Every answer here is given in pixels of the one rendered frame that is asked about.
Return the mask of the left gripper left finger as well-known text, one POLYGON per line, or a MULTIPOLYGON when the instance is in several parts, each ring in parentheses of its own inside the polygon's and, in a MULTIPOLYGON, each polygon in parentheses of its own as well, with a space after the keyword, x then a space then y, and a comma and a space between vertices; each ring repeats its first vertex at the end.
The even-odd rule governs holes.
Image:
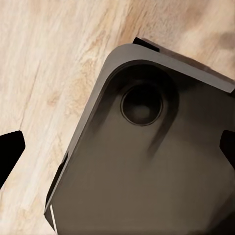
POLYGON ((25 150, 21 130, 0 136, 0 189, 25 150))

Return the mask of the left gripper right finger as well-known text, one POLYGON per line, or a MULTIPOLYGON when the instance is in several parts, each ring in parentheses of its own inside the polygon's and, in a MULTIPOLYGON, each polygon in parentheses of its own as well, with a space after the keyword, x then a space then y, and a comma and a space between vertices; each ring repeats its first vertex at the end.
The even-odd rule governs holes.
POLYGON ((235 132, 224 130, 219 147, 235 170, 235 132))

